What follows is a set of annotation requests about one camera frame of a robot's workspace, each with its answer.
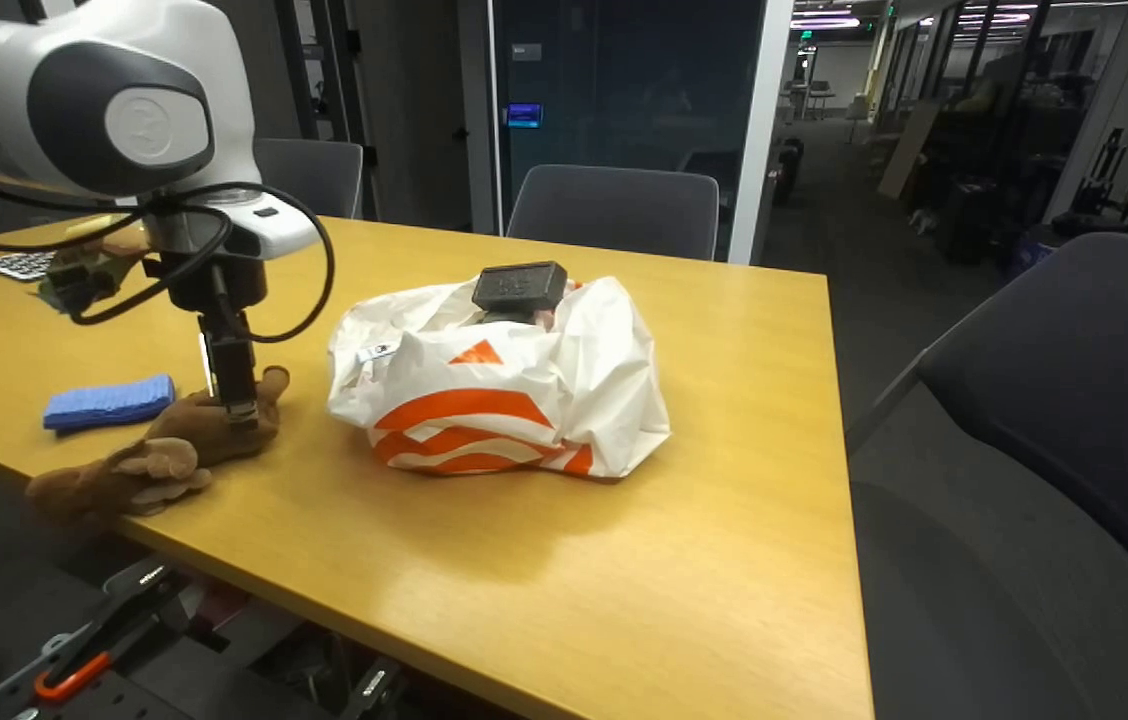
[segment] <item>white plastic bag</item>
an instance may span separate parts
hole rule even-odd
[[[387,469],[628,474],[670,435],[653,336],[606,275],[553,328],[484,319],[477,283],[363,299],[332,341],[329,412]]]

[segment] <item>black cable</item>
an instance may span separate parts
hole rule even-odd
[[[176,273],[159,275],[156,283],[147,283],[147,287],[140,287],[140,292],[133,292],[133,295],[93,313],[93,317],[74,313],[74,319],[84,324],[84,328],[109,324],[109,319],[127,317],[133,306],[156,299],[159,292],[170,292],[173,283],[190,281],[192,273],[200,273],[224,246],[234,225],[216,208],[184,208],[184,212],[208,212],[208,217],[219,220],[216,236],[190,263],[180,263]]]
[[[103,236],[111,236],[111,230],[137,225],[137,220],[147,220],[152,212],[208,212],[208,217],[219,217],[219,220],[224,220],[219,230],[216,230],[184,268],[176,268],[173,275],[163,275],[163,281],[140,287],[137,295],[127,295],[127,299],[122,299],[122,303],[109,303],[109,306],[97,313],[97,317],[74,313],[77,324],[109,324],[109,319],[115,319],[115,317],[125,317],[125,313],[147,303],[152,295],[159,295],[159,292],[173,287],[176,281],[192,275],[195,268],[204,268],[204,263],[212,261],[212,252],[224,246],[224,239],[230,239],[230,217],[216,212],[216,208],[204,208],[204,203],[190,203],[190,200],[212,194],[212,191],[270,191],[270,194],[282,194],[284,203],[294,203],[302,217],[311,220],[311,228],[315,228],[315,236],[322,236],[322,252],[325,252],[325,281],[322,281],[315,303],[311,303],[294,328],[284,328],[284,333],[248,333],[248,341],[251,341],[251,345],[284,345],[284,341],[310,333],[310,328],[322,319],[322,313],[329,306],[329,299],[332,299],[332,283],[335,283],[335,246],[332,246],[332,236],[329,236],[329,228],[322,225],[322,217],[315,217],[306,200],[295,200],[295,194],[288,194],[288,191],[282,191],[282,189],[273,189],[273,184],[251,184],[251,178],[204,184],[204,189],[190,189],[190,191],[173,191],[173,194],[156,194],[156,200],[147,200],[147,203],[137,203],[137,208],[127,208],[122,220],[111,220],[111,225],[103,225],[103,228],[97,228],[97,230],[69,236],[69,239],[55,239],[55,244],[0,244],[0,252],[60,252],[60,246],[97,244],[97,239],[103,239]],[[51,203],[51,200],[41,200],[41,194],[15,194],[15,191],[5,191],[5,189],[0,189],[0,194],[5,194],[5,200],[15,200],[15,203],[69,208],[69,203]]]
[[[77,200],[55,200],[55,194],[41,194],[41,191],[13,191],[13,189],[0,189],[0,200],[7,203],[30,203],[30,208],[55,208],[55,212],[125,212],[125,203],[109,203],[109,200],[97,200],[97,203],[77,203]]]
[[[173,208],[200,208],[200,203],[184,203],[184,200],[208,194],[208,191],[234,191],[234,189],[282,194],[284,203],[294,203],[295,212],[306,212],[306,217],[315,225],[315,236],[322,236],[322,246],[325,246],[325,281],[322,281],[322,295],[315,295],[315,303],[310,306],[310,317],[295,319],[288,333],[270,333],[270,336],[263,336],[263,333],[248,333],[251,345],[284,345],[284,341],[310,333],[310,328],[322,319],[322,313],[329,306],[329,299],[332,299],[332,283],[335,283],[332,236],[329,236],[329,228],[322,225],[322,217],[315,217],[306,200],[295,200],[295,194],[288,194],[288,191],[282,191],[282,189],[270,189],[270,184],[251,184],[251,178],[204,184],[204,189],[176,191],[176,194],[163,194],[163,200],[170,200]]]

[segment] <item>desk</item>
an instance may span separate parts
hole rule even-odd
[[[525,715],[871,715],[824,275],[329,228],[332,313],[262,349],[295,374],[282,441],[133,519],[137,541]],[[387,470],[325,412],[345,306],[549,256],[619,275],[660,345],[676,435],[631,481]],[[315,273],[322,252],[270,263],[251,324],[294,324]],[[147,372],[200,386],[195,324],[170,299],[74,328],[0,281],[0,469],[37,474],[133,441],[51,441],[37,419],[60,386]]]

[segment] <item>toy on floor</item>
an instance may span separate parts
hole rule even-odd
[[[111,519],[156,510],[212,483],[216,464],[263,453],[282,432],[288,367],[258,379],[258,419],[234,419],[208,391],[180,396],[146,441],[79,469],[55,469],[30,483],[30,500],[55,519]]]

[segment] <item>blue sponge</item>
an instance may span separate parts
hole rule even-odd
[[[97,385],[55,391],[44,408],[44,426],[84,432],[103,423],[140,423],[173,405],[173,374],[147,374],[137,385]]]

